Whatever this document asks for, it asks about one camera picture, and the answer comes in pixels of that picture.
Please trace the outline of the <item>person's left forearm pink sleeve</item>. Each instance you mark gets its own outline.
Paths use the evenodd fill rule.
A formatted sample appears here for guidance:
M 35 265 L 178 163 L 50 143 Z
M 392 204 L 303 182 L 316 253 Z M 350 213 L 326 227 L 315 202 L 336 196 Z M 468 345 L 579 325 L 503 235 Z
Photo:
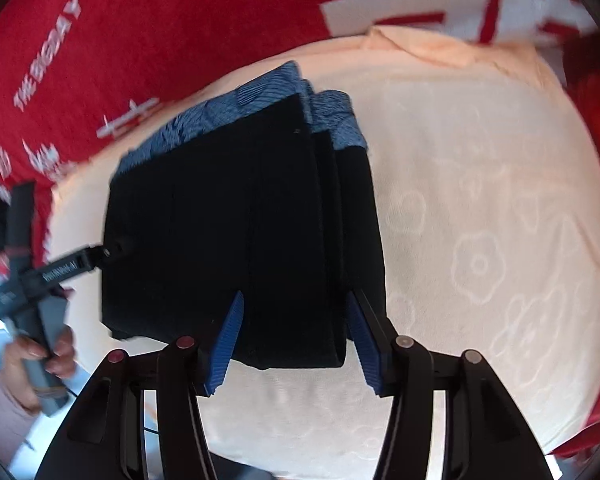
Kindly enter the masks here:
M 0 461 L 9 466 L 41 413 L 40 401 L 27 377 L 0 371 Z

